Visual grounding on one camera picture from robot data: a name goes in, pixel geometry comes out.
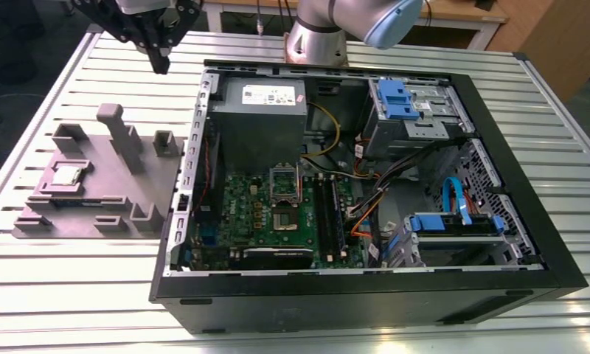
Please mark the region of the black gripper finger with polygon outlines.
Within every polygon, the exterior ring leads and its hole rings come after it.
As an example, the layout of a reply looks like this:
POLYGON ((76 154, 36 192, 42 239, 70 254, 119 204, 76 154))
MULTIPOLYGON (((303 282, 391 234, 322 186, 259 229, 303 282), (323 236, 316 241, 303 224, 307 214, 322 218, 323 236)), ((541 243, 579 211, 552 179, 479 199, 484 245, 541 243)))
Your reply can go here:
POLYGON ((175 1, 174 7, 164 11, 162 17, 160 73, 168 73, 171 66, 168 55, 192 29, 202 14, 202 7, 203 1, 175 1))
MULTIPOLYGON (((72 5, 100 27, 123 42, 123 14, 126 14, 116 1, 72 1, 72 5)), ((160 48, 138 48, 147 54, 155 73, 160 73, 160 48)))

